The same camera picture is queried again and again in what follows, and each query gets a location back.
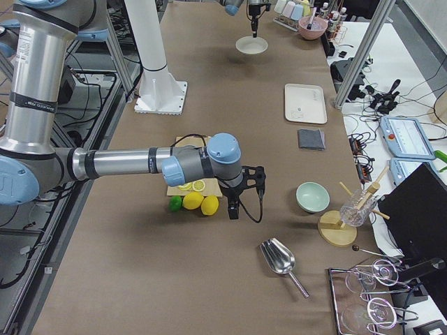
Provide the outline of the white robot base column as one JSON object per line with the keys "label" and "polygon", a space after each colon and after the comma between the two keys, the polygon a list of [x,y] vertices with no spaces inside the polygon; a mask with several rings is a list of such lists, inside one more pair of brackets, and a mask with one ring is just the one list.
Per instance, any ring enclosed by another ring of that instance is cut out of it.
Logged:
{"label": "white robot base column", "polygon": [[155,1],[126,1],[126,10],[143,67],[138,113],[180,115],[188,84],[168,69]]}

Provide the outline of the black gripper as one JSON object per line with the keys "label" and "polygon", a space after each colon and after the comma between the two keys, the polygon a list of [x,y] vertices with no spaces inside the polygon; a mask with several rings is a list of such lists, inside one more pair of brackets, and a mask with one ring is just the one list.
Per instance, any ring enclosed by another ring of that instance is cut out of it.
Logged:
{"label": "black gripper", "polygon": [[258,36],[258,22],[265,11],[270,11],[271,3],[268,0],[248,0],[247,17],[251,24],[253,37]]}
{"label": "black gripper", "polygon": [[233,179],[224,179],[219,177],[219,186],[221,192],[228,200],[228,217],[230,220],[239,218],[240,195],[246,190],[247,183],[244,175],[240,173]]}

